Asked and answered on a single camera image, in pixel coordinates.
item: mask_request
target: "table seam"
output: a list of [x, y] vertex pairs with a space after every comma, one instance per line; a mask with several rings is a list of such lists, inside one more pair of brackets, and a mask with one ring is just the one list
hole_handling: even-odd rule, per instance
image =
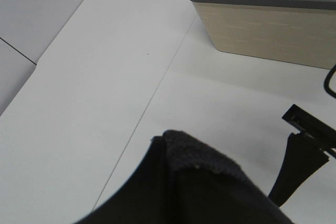
[[98, 196], [98, 198], [97, 198], [97, 200], [96, 200], [96, 202], [95, 202], [95, 204], [94, 204], [94, 206], [93, 206], [91, 212], [93, 212], [93, 211], [95, 210], [95, 208], [96, 208], [96, 206], [97, 206], [97, 204], [98, 204], [98, 202], [99, 202], [99, 199], [101, 198], [101, 196], [102, 196], [102, 194], [103, 194], [103, 192], [104, 192], [104, 190], [105, 190], [105, 188], [106, 188], [108, 182], [110, 181], [110, 179], [111, 179], [111, 177], [112, 177], [113, 172], [115, 171], [116, 167], [118, 166], [119, 161], [121, 160], [122, 155], [124, 154], [124, 152], [125, 152], [127, 146], [129, 145], [131, 139], [133, 138], [133, 135], [135, 134], [135, 132], [136, 132], [136, 130], [137, 130], [137, 128], [138, 128], [138, 126], [139, 126], [139, 124], [140, 124], [140, 122], [141, 122], [143, 116], [145, 115], [145, 113], [146, 113], [146, 111], [147, 111], [147, 109], [148, 109], [150, 103], [152, 102], [152, 100], [153, 100], [153, 98], [154, 98], [156, 92], [158, 91], [158, 89], [159, 89], [159, 87], [160, 87], [160, 85], [161, 85], [161, 83], [162, 83], [164, 77], [165, 77], [166, 74], [168, 73], [168, 70], [169, 70], [170, 66], [172, 65], [172, 63], [173, 63], [173, 61], [174, 61], [174, 59], [175, 59], [175, 57], [176, 57], [176, 55], [177, 55], [177, 53], [178, 53], [178, 51], [179, 51], [181, 45], [183, 44], [183, 42], [184, 42], [184, 40], [185, 40], [187, 34], [189, 33], [191, 26], [192, 26], [193, 23], [195, 22], [196, 17], [197, 17], [197, 14], [195, 14], [194, 19], [193, 19], [193, 21], [191, 22], [191, 24], [189, 25], [189, 28], [188, 28], [188, 30], [186, 31], [185, 35], [183, 36], [183, 38], [182, 38], [182, 40], [181, 40], [179, 46], [177, 47], [177, 50], [175, 51], [172, 60], [171, 60], [170, 63], [168, 64], [168, 67], [167, 67], [166, 71], [164, 72], [163, 76], [161, 77], [161, 79], [160, 79], [160, 81], [159, 81], [159, 84], [156, 86], [156, 88], [155, 88], [155, 90], [154, 90], [154, 92], [153, 92], [151, 98], [149, 99], [149, 102], [147, 103], [147, 105], [146, 105], [145, 109], [143, 110], [143, 112], [142, 112], [142, 114], [141, 114], [141, 116], [140, 116], [138, 122], [136, 123], [135, 128], [134, 128], [134, 130], [132, 131], [132, 134], [131, 134], [130, 138], [129, 138], [128, 141], [126, 142], [126, 145], [125, 145], [124, 149], [122, 150], [121, 154], [119, 155], [119, 157], [118, 157], [118, 159], [117, 159], [117, 162], [116, 162], [116, 164], [114, 165], [114, 167], [113, 167], [113, 169], [112, 169], [112, 171], [111, 171], [111, 173], [110, 173], [110, 176], [108, 177], [106, 183], [104, 184], [103, 189], [102, 189], [102, 191], [100, 192], [100, 194], [99, 194], [99, 196]]

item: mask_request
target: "white desk surface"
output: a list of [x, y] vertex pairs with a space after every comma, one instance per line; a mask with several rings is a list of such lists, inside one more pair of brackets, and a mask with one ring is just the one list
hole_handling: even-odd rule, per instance
[[[0, 117], [1, 222], [76, 221], [166, 129], [232, 157], [267, 194], [293, 103], [336, 127], [326, 74], [217, 51], [188, 0], [85, 0]], [[331, 159], [282, 209], [298, 224], [333, 223], [335, 185]]]

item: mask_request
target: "black object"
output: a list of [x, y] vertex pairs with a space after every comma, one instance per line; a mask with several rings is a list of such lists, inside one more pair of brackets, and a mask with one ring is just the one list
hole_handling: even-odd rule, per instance
[[184, 132], [153, 142], [121, 189], [77, 224], [292, 224], [225, 155]]
[[199, 3], [336, 10], [335, 0], [191, 0]]
[[286, 154], [269, 198], [281, 206], [329, 157], [336, 158], [336, 131], [295, 104], [283, 115], [299, 134], [288, 137]]
[[331, 95], [332, 97], [334, 97], [336, 99], [336, 93], [329, 87], [330, 84], [330, 80], [332, 78], [332, 76], [335, 74], [336, 72], [336, 65], [333, 66], [333, 68], [329, 71], [329, 73], [326, 76], [326, 79], [324, 80], [324, 90]]

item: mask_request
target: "black fabric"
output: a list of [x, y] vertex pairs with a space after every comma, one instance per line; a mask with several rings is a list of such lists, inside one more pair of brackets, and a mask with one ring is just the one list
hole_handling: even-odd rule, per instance
[[78, 224], [290, 224], [225, 155], [184, 132], [155, 137], [121, 189]]

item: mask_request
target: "white wall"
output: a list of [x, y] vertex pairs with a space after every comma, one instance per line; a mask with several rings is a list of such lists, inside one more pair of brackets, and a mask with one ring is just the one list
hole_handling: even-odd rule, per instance
[[35, 70], [35, 65], [0, 39], [0, 115]]
[[[0, 0], [0, 38], [37, 63], [82, 1]], [[0, 115], [35, 69], [23, 55], [0, 41]]]
[[33, 62], [83, 0], [0, 0], [0, 37]]

